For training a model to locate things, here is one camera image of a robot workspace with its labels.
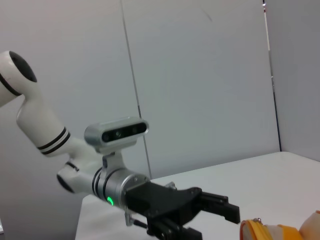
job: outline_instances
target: black stripe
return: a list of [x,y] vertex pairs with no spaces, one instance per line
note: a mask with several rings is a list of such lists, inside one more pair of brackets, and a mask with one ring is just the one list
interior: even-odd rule
[[112,171],[112,172],[108,175],[108,177],[104,180],[102,192],[103,192],[103,197],[104,197],[104,199],[105,199],[106,201],[107,201],[107,197],[106,197],[106,185],[107,185],[107,182],[108,182],[109,178],[110,178],[111,175],[114,174],[116,171],[118,171],[118,170],[123,170],[123,169],[125,169],[125,168],[118,168],[118,169]]
[[3,84],[3,86],[5,86],[6,89],[8,89],[8,91],[10,93],[12,93],[13,95],[16,95],[16,96],[20,96],[21,93],[17,92],[16,90],[14,90],[12,88],[12,86],[10,86],[10,84],[4,79],[4,77],[0,74],[0,82]]
[[74,168],[74,170],[76,170],[77,172],[79,171],[79,168],[77,168],[77,166],[71,162],[67,162],[65,165],[69,165],[70,167]]
[[49,151],[42,152],[42,154],[47,155],[47,154],[53,153],[55,150],[59,149],[63,144],[65,144],[69,138],[70,138],[70,132],[68,132],[68,135],[65,137],[65,139],[63,139],[63,141],[60,142],[57,146],[51,148]]
[[97,180],[95,181],[95,195],[100,198],[99,196],[99,192],[98,192],[98,183],[99,183],[99,180],[100,180],[100,175],[101,175],[101,172],[99,173],[98,177],[97,177]]
[[62,138],[62,136],[66,133],[67,129],[64,128],[62,130],[62,132],[59,134],[59,136],[57,136],[55,139],[53,139],[51,142],[47,143],[46,145],[43,145],[43,146],[39,146],[38,149],[39,150],[43,150],[43,149],[46,149],[48,147],[50,147],[51,145],[53,145],[54,143],[56,143],[60,138]]
[[92,192],[93,192],[93,194],[95,194],[95,180],[96,180],[98,173],[101,171],[101,169],[102,169],[102,167],[100,167],[98,169],[98,171],[95,172],[94,177],[92,179]]

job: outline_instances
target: robotic arm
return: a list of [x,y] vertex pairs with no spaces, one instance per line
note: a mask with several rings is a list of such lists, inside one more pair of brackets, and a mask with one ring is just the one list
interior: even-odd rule
[[[0,53],[0,107],[20,95],[25,97],[16,118],[20,129],[46,157],[69,155],[57,173],[60,184],[71,193],[92,194],[124,210],[127,226],[145,228],[161,240],[202,240],[200,232],[183,228],[200,211],[240,222],[239,208],[226,196],[198,187],[177,190],[174,183],[157,185],[125,167],[121,150],[148,132],[145,120],[126,117],[97,123],[85,130],[85,141],[72,137],[43,99],[28,63],[13,51]],[[133,219],[132,213],[145,216],[147,224]]]

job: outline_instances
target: white robotic arm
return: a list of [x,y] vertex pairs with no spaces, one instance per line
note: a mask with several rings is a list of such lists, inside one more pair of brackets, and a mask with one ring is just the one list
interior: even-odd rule
[[[127,226],[136,225],[161,240],[202,240],[201,232],[183,225],[200,211],[240,222],[237,206],[228,197],[202,192],[198,187],[177,190],[127,169],[121,150],[133,146],[146,134],[149,125],[138,117],[90,125],[84,140],[74,138],[59,121],[37,85],[28,63],[12,51],[0,53],[0,107],[24,95],[16,122],[46,157],[68,154],[69,161],[58,172],[60,184],[71,193],[95,195],[125,211]],[[146,217],[147,224],[131,213]]]

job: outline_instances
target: green led light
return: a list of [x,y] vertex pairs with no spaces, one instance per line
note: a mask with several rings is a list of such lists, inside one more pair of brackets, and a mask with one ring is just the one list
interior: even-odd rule
[[112,201],[112,198],[108,196],[106,199],[112,206],[114,205],[114,201]]

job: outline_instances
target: white wall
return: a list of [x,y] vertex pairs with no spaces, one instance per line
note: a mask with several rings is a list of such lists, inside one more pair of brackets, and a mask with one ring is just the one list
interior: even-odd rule
[[153,177],[279,151],[261,0],[123,0]]
[[282,150],[320,161],[320,1],[266,4]]
[[[83,138],[89,124],[139,116],[117,0],[3,1],[0,52],[12,50],[33,68],[47,101]],[[23,97],[0,109],[0,216],[6,240],[75,238],[81,195],[56,174],[67,156],[41,155],[16,125]],[[148,175],[142,139],[127,165]]]

